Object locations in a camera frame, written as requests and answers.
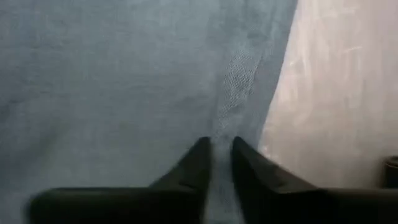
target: blue fabric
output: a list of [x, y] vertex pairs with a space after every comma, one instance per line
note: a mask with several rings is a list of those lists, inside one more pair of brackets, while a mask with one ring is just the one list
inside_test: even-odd
[[146, 186], [201, 136], [208, 223], [239, 223], [229, 145], [256, 146], [295, 0], [0, 1], [0, 223], [52, 187]]

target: black object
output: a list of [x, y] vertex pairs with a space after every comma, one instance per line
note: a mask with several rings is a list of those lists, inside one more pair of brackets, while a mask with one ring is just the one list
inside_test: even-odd
[[201, 223], [211, 172], [209, 138], [201, 138], [166, 175], [146, 188], [64, 188], [28, 207], [41, 223]]
[[233, 179], [247, 224], [398, 223], [398, 191], [320, 189], [257, 153], [241, 138]]
[[391, 156], [384, 163], [383, 187], [388, 189], [398, 188], [398, 156]]

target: fabric texture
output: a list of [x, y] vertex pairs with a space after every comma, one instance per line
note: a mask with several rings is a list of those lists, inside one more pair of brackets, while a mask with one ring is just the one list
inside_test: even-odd
[[52, 187], [146, 186], [201, 136], [208, 223], [240, 223], [235, 135], [256, 146], [295, 0], [0, 2], [0, 223]]

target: light blue cloth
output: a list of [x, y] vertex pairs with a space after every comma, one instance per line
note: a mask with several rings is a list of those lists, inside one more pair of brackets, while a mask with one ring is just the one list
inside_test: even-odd
[[295, 0], [0, 1], [0, 223], [52, 187], [146, 186], [201, 136], [208, 223], [239, 223], [235, 135], [256, 146]]

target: white wall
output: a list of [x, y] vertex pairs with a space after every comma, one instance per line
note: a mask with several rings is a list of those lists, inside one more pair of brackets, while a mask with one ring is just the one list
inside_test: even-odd
[[261, 151], [319, 186], [398, 154], [398, 1], [299, 0]]

